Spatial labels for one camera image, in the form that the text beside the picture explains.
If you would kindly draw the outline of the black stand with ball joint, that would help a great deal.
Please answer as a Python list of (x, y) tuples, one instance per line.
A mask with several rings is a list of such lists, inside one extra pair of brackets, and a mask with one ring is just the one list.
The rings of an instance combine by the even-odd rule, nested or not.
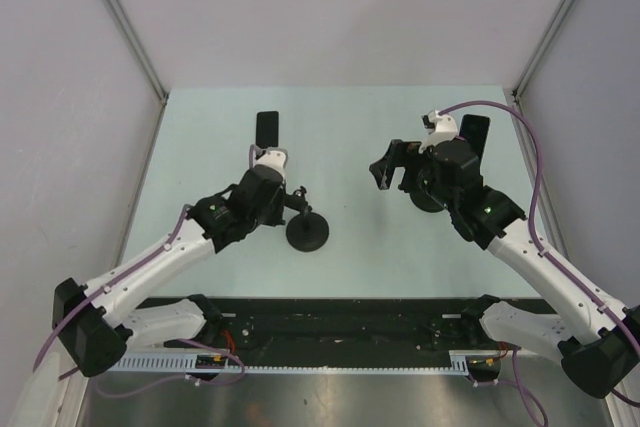
[(300, 186), (293, 193), (286, 194), (284, 200), (284, 206), (296, 212), (286, 224), (289, 245), (303, 253), (322, 248), (329, 238), (329, 224), (308, 202), (307, 189)]

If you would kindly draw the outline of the silver white phone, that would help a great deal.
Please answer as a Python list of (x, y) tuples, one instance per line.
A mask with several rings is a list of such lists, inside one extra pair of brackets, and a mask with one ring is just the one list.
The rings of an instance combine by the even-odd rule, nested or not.
[(261, 149), (279, 146), (278, 111), (261, 111), (256, 114), (255, 145)]

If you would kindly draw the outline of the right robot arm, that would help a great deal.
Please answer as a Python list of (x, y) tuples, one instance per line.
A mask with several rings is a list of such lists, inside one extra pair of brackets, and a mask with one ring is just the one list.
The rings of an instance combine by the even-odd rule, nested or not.
[(484, 149), (484, 141), (460, 135), (438, 144), (394, 139), (369, 171), (387, 190), (403, 169), (399, 188), (418, 208), (447, 211), (464, 240), (511, 267), (560, 318), (551, 322), (492, 300), (461, 323), (469, 346), (484, 348), (495, 338), (518, 345), (559, 363), (583, 392), (604, 398), (639, 363), (639, 310), (604, 292), (531, 232), (532, 218), (485, 184)]

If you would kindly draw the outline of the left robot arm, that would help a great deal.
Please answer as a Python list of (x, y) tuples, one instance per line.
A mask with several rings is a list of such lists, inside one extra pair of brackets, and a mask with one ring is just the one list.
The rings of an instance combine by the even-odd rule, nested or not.
[(129, 262), (84, 284), (72, 278), (60, 283), (54, 292), (54, 337), (86, 377), (106, 372), (131, 348), (167, 341), (214, 344), (224, 321), (206, 296), (193, 294), (153, 308), (141, 303), (259, 226), (283, 224), (285, 209), (305, 206), (305, 188), (287, 192), (275, 170), (247, 170), (239, 183), (184, 206), (173, 230)]

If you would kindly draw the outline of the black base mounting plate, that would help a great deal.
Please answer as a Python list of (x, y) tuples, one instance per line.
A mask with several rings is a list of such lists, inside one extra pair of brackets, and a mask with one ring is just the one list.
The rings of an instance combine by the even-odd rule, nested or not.
[(516, 347), (481, 330), (490, 300), (211, 298), (219, 318), (193, 338), (251, 366), (442, 366), (452, 351), (500, 357)]

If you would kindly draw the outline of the aluminium table rail right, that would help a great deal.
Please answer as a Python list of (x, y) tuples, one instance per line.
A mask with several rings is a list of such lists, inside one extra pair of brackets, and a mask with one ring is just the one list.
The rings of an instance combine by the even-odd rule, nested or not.
[(540, 237), (543, 237), (561, 255), (567, 257), (567, 245), (556, 215), (556, 209), (544, 180), (544, 169), (538, 169), (538, 162), (543, 159), (542, 151), (538, 149), (539, 134), (533, 127), (533, 123), (526, 117), (521, 103), (516, 104), (510, 96), (510, 90), (508, 88), (503, 90), (507, 105), (525, 120), (523, 122), (519, 118), (515, 118), (512, 123), (532, 186), (535, 186), (536, 180), (539, 180), (535, 209), (536, 229)]

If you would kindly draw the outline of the aluminium frame post right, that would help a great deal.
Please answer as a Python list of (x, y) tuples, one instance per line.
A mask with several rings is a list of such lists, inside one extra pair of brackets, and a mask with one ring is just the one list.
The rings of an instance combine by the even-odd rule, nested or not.
[(578, 0), (560, 0), (558, 2), (540, 39), (536, 43), (533, 52), (529, 56), (522, 72), (517, 78), (517, 81), (510, 90), (510, 96), (516, 104), (521, 103), (521, 100), (524, 97), (533, 77), (543, 63), (556, 37), (568, 21), (568, 18), (577, 2)]

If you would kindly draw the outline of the aluminium frame post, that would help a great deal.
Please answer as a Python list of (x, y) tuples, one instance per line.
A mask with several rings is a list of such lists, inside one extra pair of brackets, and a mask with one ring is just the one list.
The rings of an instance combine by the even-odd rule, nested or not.
[(577, 2), (578, 0), (560, 0), (558, 2), (540, 39), (536, 43), (533, 52), (529, 56), (522, 72), (517, 78), (517, 81), (510, 90), (510, 96), (516, 104), (521, 103), (521, 100), (524, 97), (533, 77), (543, 63), (556, 37), (568, 21), (568, 18)]
[(165, 105), (169, 92), (164, 86), (143, 42), (128, 15), (122, 0), (101, 0), (122, 40), (140, 68), (147, 84), (161, 105)]

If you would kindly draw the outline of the aluminium frame post left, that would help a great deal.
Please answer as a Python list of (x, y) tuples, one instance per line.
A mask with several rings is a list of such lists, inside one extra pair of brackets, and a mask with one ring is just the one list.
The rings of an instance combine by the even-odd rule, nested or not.
[(161, 105), (165, 105), (169, 92), (164, 86), (143, 42), (128, 15), (122, 0), (101, 0), (122, 40), (140, 68), (147, 84)]

